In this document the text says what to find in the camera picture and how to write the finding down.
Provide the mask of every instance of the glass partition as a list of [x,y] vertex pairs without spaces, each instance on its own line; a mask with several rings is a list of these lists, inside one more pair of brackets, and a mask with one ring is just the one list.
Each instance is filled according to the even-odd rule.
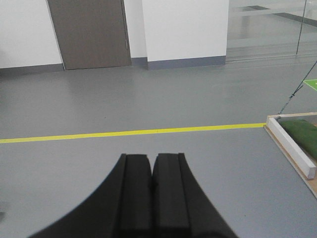
[[[305,0],[230,0],[227,60],[295,55]],[[310,44],[312,29],[302,42]]]
[[317,0],[307,0],[306,2],[298,54],[317,54]]

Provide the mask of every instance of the door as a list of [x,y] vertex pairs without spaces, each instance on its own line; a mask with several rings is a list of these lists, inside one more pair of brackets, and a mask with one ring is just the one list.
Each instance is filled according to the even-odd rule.
[[123,0],[48,0],[65,69],[131,65]]

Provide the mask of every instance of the cable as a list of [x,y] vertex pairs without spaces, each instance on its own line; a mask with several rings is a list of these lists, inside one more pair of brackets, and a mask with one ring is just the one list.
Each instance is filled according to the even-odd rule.
[[293,99],[293,97],[295,96],[295,94],[303,87],[303,83],[306,80],[306,78],[308,77],[308,75],[311,73],[311,71],[313,70],[313,68],[316,66],[317,64],[317,60],[314,63],[313,67],[309,70],[309,72],[306,74],[306,76],[304,77],[304,79],[302,80],[302,82],[298,85],[298,87],[295,89],[294,93],[292,93],[292,95],[289,97],[287,103],[282,107],[282,110],[278,113],[278,115],[281,115],[282,112],[284,111],[284,109],[287,107],[287,105],[289,104],[289,102]]

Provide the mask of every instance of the yellow tape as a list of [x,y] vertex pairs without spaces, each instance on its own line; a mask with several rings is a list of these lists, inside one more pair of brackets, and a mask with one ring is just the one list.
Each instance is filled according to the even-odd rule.
[[190,131],[208,131],[208,130],[226,130],[226,129],[241,129],[241,128],[259,128],[263,127],[265,123],[253,124],[234,124],[234,125],[211,125],[211,126],[197,126],[197,127],[181,127],[181,128],[166,128],[166,129],[149,129],[149,130],[130,130],[118,132],[102,132],[90,134],[75,134],[75,135],[54,135],[54,136],[40,136],[27,138],[13,138],[0,139],[0,144],[31,142],[31,141],[49,141],[49,140],[70,140],[93,137],[110,137],[110,136],[125,136],[125,135],[146,135],[146,134],[161,134],[161,133],[175,133],[175,132],[190,132]]

